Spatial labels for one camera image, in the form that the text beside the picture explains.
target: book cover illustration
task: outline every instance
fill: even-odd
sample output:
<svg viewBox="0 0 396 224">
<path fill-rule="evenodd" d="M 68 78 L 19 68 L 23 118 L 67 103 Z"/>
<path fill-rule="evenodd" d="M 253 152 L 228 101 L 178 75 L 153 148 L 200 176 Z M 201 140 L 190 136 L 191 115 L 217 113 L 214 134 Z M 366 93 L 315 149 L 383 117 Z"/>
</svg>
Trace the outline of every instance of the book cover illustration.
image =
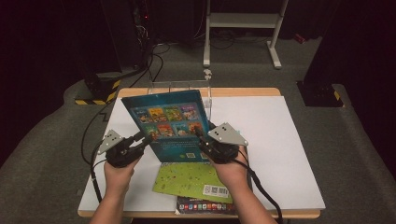
<svg viewBox="0 0 396 224">
<path fill-rule="evenodd" d="M 177 196 L 178 215 L 187 214 L 224 214 L 236 215 L 232 203 L 216 203 L 209 200 Z"/>
<path fill-rule="evenodd" d="M 164 162 L 153 191 L 215 203 L 233 202 L 210 162 Z"/>
<path fill-rule="evenodd" d="M 195 128 L 209 131 L 198 90 L 175 91 L 121 99 L 141 132 L 151 135 L 150 147 L 161 162 L 207 161 L 198 148 Z"/>
</svg>

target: white tabletop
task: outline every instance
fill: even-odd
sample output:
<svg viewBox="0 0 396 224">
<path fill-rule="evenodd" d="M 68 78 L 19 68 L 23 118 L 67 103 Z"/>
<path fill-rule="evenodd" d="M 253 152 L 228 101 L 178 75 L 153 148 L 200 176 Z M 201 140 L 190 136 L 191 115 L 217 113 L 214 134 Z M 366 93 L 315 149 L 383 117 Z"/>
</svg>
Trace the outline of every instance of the white tabletop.
<svg viewBox="0 0 396 224">
<path fill-rule="evenodd" d="M 291 119 L 283 96 L 213 97 L 211 121 L 217 125 L 228 122 L 248 140 L 251 168 L 264 189 L 282 210 L 322 210 L 325 204 L 305 155 L 300 137 Z M 113 129 L 123 137 L 138 132 L 133 119 L 117 99 L 106 132 Z M 98 156 L 101 161 L 105 155 Z M 124 211 L 167 212 L 176 210 L 176 196 L 152 191 L 161 163 L 150 147 L 136 165 Z M 95 168 L 102 194 L 105 192 L 103 164 Z M 253 184 L 253 192 L 269 210 L 275 208 Z M 93 213 L 98 201 L 89 178 L 78 213 Z"/>
</svg>

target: human hand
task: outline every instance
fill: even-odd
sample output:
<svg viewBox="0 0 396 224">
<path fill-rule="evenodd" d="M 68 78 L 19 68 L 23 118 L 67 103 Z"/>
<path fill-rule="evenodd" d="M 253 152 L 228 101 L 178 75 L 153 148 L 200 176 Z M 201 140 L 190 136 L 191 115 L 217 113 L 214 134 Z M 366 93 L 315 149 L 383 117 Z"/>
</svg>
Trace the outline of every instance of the human hand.
<svg viewBox="0 0 396 224">
<path fill-rule="evenodd" d="M 244 164 L 248 164 L 244 158 L 244 156 L 246 158 L 248 157 L 245 147 L 240 146 L 239 151 L 235 159 Z M 219 180 L 230 192 L 234 192 L 237 188 L 248 187 L 247 169 L 241 164 L 234 161 L 225 164 L 217 164 L 212 160 L 210 160 L 210 162 L 215 167 Z"/>
<path fill-rule="evenodd" d="M 134 174 L 134 167 L 140 158 L 122 168 L 115 168 L 106 161 L 106 196 L 123 198 L 128 191 L 131 177 Z"/>
</svg>

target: blue book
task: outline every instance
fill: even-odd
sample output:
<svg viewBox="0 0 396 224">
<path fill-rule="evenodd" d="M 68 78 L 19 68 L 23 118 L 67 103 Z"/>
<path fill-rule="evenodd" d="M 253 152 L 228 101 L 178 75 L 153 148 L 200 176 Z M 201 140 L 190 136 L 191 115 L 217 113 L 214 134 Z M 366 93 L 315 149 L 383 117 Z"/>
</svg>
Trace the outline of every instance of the blue book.
<svg viewBox="0 0 396 224">
<path fill-rule="evenodd" d="M 207 161 L 195 135 L 196 128 L 204 137 L 209 131 L 198 90 L 123 97 L 121 101 L 139 130 L 152 136 L 150 146 L 161 162 Z"/>
</svg>

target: white metal stand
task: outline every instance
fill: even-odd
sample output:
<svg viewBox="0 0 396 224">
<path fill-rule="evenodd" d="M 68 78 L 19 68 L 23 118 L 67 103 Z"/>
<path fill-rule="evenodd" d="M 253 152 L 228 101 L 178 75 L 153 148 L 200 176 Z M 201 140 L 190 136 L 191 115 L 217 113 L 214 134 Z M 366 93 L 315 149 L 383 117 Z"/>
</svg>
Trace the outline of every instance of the white metal stand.
<svg viewBox="0 0 396 224">
<path fill-rule="evenodd" d="M 256 13 L 211 13 L 210 0 L 207 0 L 206 9 L 206 33 L 204 48 L 204 67 L 210 66 L 210 28 L 211 27 L 234 27 L 234 28 L 272 28 L 274 33 L 271 41 L 267 41 L 267 46 L 276 69 L 282 65 L 277 57 L 275 44 L 279 30 L 285 16 L 286 7 L 289 0 L 283 0 L 282 7 L 278 14 L 256 14 Z"/>
</svg>

